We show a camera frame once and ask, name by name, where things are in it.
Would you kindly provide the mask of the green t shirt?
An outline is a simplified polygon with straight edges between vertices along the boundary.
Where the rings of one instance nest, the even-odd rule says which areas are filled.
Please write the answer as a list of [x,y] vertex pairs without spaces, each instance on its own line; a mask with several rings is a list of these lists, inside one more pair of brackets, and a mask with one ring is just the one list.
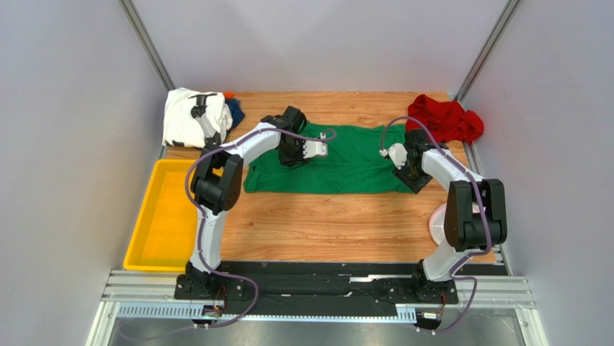
[[308,123],[302,134],[317,137],[327,128],[335,130],[337,137],[329,142],[329,153],[325,157],[284,167],[278,152],[268,151],[250,164],[244,191],[318,195],[411,192],[394,177],[394,165],[379,153],[383,126],[363,128]]

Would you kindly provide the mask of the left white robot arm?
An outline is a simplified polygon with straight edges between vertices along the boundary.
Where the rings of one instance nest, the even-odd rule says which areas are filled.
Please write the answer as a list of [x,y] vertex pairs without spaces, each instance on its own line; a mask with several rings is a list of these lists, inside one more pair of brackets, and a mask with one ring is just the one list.
[[194,251],[185,275],[199,283],[211,280],[221,263],[221,240],[228,212],[238,202],[244,168],[269,151],[276,151],[281,165],[293,167],[310,161],[306,139],[300,137],[306,116],[289,106],[282,115],[268,115],[254,129],[235,141],[207,144],[193,168],[189,189],[197,208]]

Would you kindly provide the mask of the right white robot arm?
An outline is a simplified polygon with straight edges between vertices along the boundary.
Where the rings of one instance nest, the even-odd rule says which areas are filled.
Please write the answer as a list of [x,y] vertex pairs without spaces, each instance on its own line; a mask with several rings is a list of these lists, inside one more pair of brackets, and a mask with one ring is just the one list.
[[448,194],[443,221],[444,240],[417,266],[427,282],[451,280],[470,258],[488,254],[507,240],[505,189],[501,180],[487,179],[460,163],[442,144],[431,142],[425,130],[411,130],[403,143],[383,156],[393,162],[393,175],[413,193],[432,180]]

